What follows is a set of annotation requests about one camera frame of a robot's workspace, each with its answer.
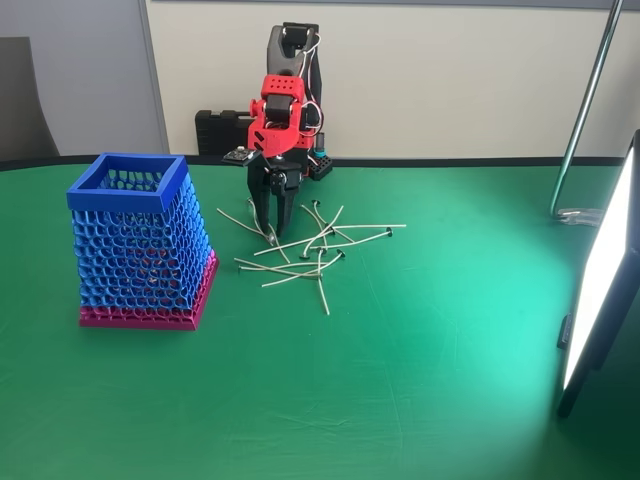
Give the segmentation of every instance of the magenta base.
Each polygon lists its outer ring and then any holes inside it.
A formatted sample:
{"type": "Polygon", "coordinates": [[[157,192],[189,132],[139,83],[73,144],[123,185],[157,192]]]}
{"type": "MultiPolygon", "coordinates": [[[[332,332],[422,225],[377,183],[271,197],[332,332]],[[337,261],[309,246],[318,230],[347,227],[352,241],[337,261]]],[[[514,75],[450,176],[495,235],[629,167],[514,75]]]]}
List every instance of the magenta base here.
{"type": "Polygon", "coordinates": [[[168,308],[81,307],[81,327],[147,328],[154,330],[195,330],[207,303],[219,265],[212,251],[191,310],[168,308]]]}

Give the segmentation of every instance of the bright screen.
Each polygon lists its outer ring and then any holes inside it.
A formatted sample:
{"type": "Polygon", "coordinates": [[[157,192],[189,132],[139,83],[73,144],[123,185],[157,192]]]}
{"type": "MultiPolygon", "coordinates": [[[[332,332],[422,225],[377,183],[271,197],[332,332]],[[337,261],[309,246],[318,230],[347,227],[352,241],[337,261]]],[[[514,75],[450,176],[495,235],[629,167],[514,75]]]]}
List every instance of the bright screen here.
{"type": "Polygon", "coordinates": [[[580,354],[587,343],[589,333],[626,250],[632,159],[633,148],[629,151],[624,162],[620,178],[613,191],[611,202],[609,202],[609,207],[604,214],[602,225],[598,230],[584,270],[582,287],[573,317],[564,388],[567,388],[575,371],[580,354]]]}

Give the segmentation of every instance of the electrical wire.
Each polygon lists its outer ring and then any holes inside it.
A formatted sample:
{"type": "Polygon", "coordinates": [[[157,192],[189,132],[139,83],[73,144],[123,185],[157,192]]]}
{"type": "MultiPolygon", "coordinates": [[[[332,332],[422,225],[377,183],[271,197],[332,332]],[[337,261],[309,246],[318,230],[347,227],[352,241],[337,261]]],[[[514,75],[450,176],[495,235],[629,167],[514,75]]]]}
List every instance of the electrical wire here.
{"type": "Polygon", "coordinates": [[[304,247],[304,251],[302,252],[302,258],[307,258],[307,252],[309,251],[309,247],[311,247],[311,245],[313,244],[313,242],[315,242],[318,238],[320,238],[323,234],[326,235],[325,232],[330,231],[331,227],[333,226],[334,223],[336,223],[336,221],[338,220],[338,217],[340,216],[340,214],[342,213],[342,209],[344,208],[344,205],[342,205],[340,207],[340,210],[338,210],[338,213],[336,213],[336,216],[333,217],[333,220],[331,221],[331,223],[327,224],[326,227],[324,227],[324,230],[322,230],[318,235],[316,235],[315,237],[313,237],[309,243],[307,243],[307,246],[304,247]]]}
{"type": "Polygon", "coordinates": [[[292,275],[294,277],[314,277],[317,275],[317,273],[315,273],[316,270],[311,270],[310,272],[295,273],[295,272],[288,272],[287,270],[284,270],[281,268],[267,267],[266,265],[260,265],[259,263],[248,262],[241,258],[234,258],[233,260],[238,263],[244,263],[245,265],[249,265],[251,267],[261,268],[262,270],[268,270],[270,272],[282,273],[284,275],[292,275]]]}
{"type": "Polygon", "coordinates": [[[253,228],[251,228],[251,227],[249,227],[249,226],[245,225],[244,223],[242,223],[242,222],[240,222],[240,221],[236,220],[236,219],[235,219],[235,218],[233,218],[231,215],[229,215],[229,214],[227,214],[227,213],[224,213],[224,212],[223,212],[222,210],[220,210],[219,208],[216,208],[216,210],[218,211],[218,213],[219,213],[220,215],[222,215],[222,216],[224,216],[224,217],[227,217],[227,218],[228,218],[229,220],[231,220],[233,223],[236,223],[236,224],[240,225],[242,228],[246,228],[246,229],[247,229],[247,230],[249,230],[250,232],[257,233],[258,235],[262,235],[262,236],[264,236],[264,234],[263,234],[262,232],[260,232],[260,231],[258,231],[258,230],[255,230],[255,229],[253,229],[253,228]]]}
{"type": "MultiPolygon", "coordinates": [[[[320,219],[318,217],[316,217],[315,214],[311,210],[309,210],[305,205],[300,205],[300,206],[304,209],[304,211],[306,211],[309,215],[311,215],[313,217],[313,219],[318,224],[318,228],[320,230],[322,230],[322,223],[326,223],[326,222],[322,222],[321,223],[320,219]]],[[[322,240],[324,241],[324,246],[326,247],[327,246],[327,237],[326,236],[322,237],[322,240]]]]}
{"type": "Polygon", "coordinates": [[[300,68],[300,73],[298,74],[298,76],[302,78],[302,76],[304,75],[304,69],[305,67],[307,67],[307,85],[309,87],[309,95],[311,96],[311,99],[305,102],[302,105],[302,107],[304,108],[304,107],[307,107],[308,105],[313,105],[315,107],[315,109],[318,112],[318,124],[310,125],[308,127],[315,130],[311,135],[300,132],[300,135],[303,137],[315,137],[320,132],[320,130],[324,125],[324,114],[322,112],[322,108],[320,108],[320,105],[318,104],[315,96],[313,95],[313,91],[311,89],[311,65],[313,64],[313,59],[316,55],[316,50],[320,45],[320,42],[322,42],[322,37],[320,36],[320,34],[316,33],[316,35],[318,37],[318,42],[309,50],[302,52],[303,54],[302,67],[300,68]]]}
{"type": "Polygon", "coordinates": [[[320,296],[322,297],[322,303],[324,304],[324,311],[327,312],[327,315],[330,315],[331,313],[329,312],[327,297],[325,297],[324,295],[324,287],[322,286],[322,274],[320,273],[322,269],[322,267],[320,266],[320,259],[322,258],[322,254],[324,252],[326,252],[324,248],[318,250],[318,286],[320,287],[320,296]]]}
{"type": "MultiPolygon", "coordinates": [[[[316,212],[317,217],[322,221],[322,223],[324,223],[326,225],[327,221],[324,218],[322,218],[322,215],[320,215],[320,212],[318,212],[318,205],[319,204],[320,204],[320,202],[318,202],[317,200],[313,201],[313,211],[316,212]]],[[[342,232],[340,232],[338,230],[336,230],[336,233],[338,235],[340,235],[342,238],[344,238],[345,240],[348,240],[349,242],[354,243],[354,240],[351,237],[347,236],[345,233],[342,233],[342,232]]]]}
{"type": "MultiPolygon", "coordinates": [[[[256,205],[255,203],[253,203],[253,200],[248,198],[247,201],[249,202],[249,205],[251,205],[251,208],[253,209],[253,223],[255,224],[256,228],[260,231],[260,234],[265,238],[265,240],[267,241],[267,243],[269,245],[273,245],[273,242],[271,241],[271,237],[269,237],[268,235],[266,235],[262,229],[260,228],[260,225],[258,224],[258,211],[256,210],[256,205]]],[[[278,236],[276,235],[275,230],[273,229],[273,227],[271,226],[271,224],[269,224],[269,228],[271,229],[271,234],[273,235],[273,240],[276,243],[277,247],[280,247],[280,242],[278,241],[278,236]]],[[[282,255],[282,258],[284,258],[284,261],[287,263],[291,263],[291,260],[289,260],[289,257],[287,257],[287,254],[284,253],[284,250],[280,249],[280,255],[282,255]]]]}
{"type": "MultiPolygon", "coordinates": [[[[298,240],[297,242],[288,243],[286,245],[280,245],[280,248],[290,248],[290,247],[295,247],[296,245],[302,245],[303,243],[307,243],[309,240],[314,240],[315,241],[318,238],[320,238],[321,236],[329,235],[330,233],[331,232],[327,231],[327,232],[324,232],[320,236],[316,236],[316,237],[313,237],[313,238],[305,238],[304,240],[298,240]]],[[[278,250],[278,247],[267,248],[266,250],[261,250],[259,252],[254,253],[253,256],[257,257],[259,255],[264,255],[265,253],[275,252],[276,250],[278,250]]]]}
{"type": "Polygon", "coordinates": [[[287,257],[287,254],[284,253],[284,250],[282,250],[282,248],[280,248],[280,242],[278,241],[278,236],[276,235],[276,231],[273,229],[273,227],[271,225],[269,225],[269,228],[271,229],[271,233],[273,234],[273,238],[276,241],[276,246],[278,247],[278,251],[280,252],[280,255],[282,255],[282,258],[284,258],[285,262],[291,263],[291,260],[289,260],[289,257],[287,257]]]}
{"type": "MultiPolygon", "coordinates": [[[[326,248],[343,248],[343,247],[353,247],[354,245],[360,245],[361,243],[365,243],[371,240],[375,240],[376,238],[380,238],[380,237],[390,237],[391,236],[391,232],[383,232],[383,233],[379,233],[377,235],[374,235],[372,237],[368,237],[368,238],[363,238],[362,240],[358,240],[356,242],[353,243],[343,243],[342,245],[329,245],[326,248]]],[[[325,247],[311,247],[311,250],[317,250],[319,248],[325,248],[325,247]]]]}
{"type": "MultiPolygon", "coordinates": [[[[340,260],[342,257],[344,257],[344,254],[341,253],[339,255],[337,255],[335,258],[333,258],[330,262],[324,263],[321,267],[320,267],[320,271],[324,270],[325,268],[329,268],[331,265],[333,265],[334,263],[336,263],[338,260],[340,260]]],[[[299,273],[296,274],[294,276],[288,277],[288,278],[283,278],[282,280],[278,280],[276,282],[270,282],[270,283],[265,283],[262,286],[263,287],[271,287],[273,285],[279,285],[281,283],[285,283],[288,282],[290,280],[295,280],[296,278],[300,278],[300,277],[315,277],[318,275],[318,264],[317,263],[313,263],[313,265],[316,266],[316,268],[314,268],[313,270],[309,270],[307,272],[304,273],[299,273]]]]}
{"type": "Polygon", "coordinates": [[[336,225],[335,229],[345,228],[406,228],[406,225],[336,225]]]}
{"type": "MultiPolygon", "coordinates": [[[[276,270],[285,270],[287,268],[308,267],[308,266],[311,266],[311,265],[316,265],[316,263],[315,262],[288,263],[288,264],[285,264],[285,265],[279,265],[277,267],[270,267],[270,268],[273,268],[273,269],[276,269],[276,270]]],[[[251,271],[254,271],[254,272],[265,271],[265,269],[263,267],[258,268],[258,267],[243,267],[243,266],[240,266],[240,270],[251,270],[251,271]]]]}
{"type": "Polygon", "coordinates": [[[311,47],[309,50],[302,52],[302,55],[303,55],[302,67],[300,68],[300,73],[298,74],[300,78],[302,78],[302,75],[304,75],[304,67],[306,66],[306,63],[307,63],[307,55],[314,54],[314,52],[320,45],[320,42],[322,42],[322,37],[318,32],[316,32],[316,36],[318,37],[318,41],[316,42],[316,44],[313,47],[311,47]]]}

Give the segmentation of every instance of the gray chair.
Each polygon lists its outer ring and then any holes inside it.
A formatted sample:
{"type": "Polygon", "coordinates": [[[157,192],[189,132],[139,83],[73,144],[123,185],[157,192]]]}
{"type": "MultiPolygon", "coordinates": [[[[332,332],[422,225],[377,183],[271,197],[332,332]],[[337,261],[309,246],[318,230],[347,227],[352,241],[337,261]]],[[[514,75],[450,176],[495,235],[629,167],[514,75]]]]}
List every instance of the gray chair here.
{"type": "Polygon", "coordinates": [[[0,37],[0,163],[57,157],[42,113],[28,37],[0,37]]]}

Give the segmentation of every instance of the green tabletop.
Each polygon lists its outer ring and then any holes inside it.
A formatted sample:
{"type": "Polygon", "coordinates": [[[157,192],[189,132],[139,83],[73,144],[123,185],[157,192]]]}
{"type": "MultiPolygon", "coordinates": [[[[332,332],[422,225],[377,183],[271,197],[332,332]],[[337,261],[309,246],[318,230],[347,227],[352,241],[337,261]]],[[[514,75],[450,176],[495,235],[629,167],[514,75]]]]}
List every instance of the green tabletop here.
{"type": "MultiPolygon", "coordinates": [[[[595,233],[547,218],[556,168],[306,182],[325,217],[408,225],[326,271],[326,316],[316,282],[238,272],[266,244],[216,207],[251,222],[245,172],[192,166],[221,261],[196,332],[77,326],[65,191],[85,168],[0,173],[0,479],[638,478],[634,322],[555,418],[595,233]]],[[[617,171],[574,168],[563,205],[602,206],[617,171]]],[[[317,232],[294,214],[283,242],[317,232]]]]}

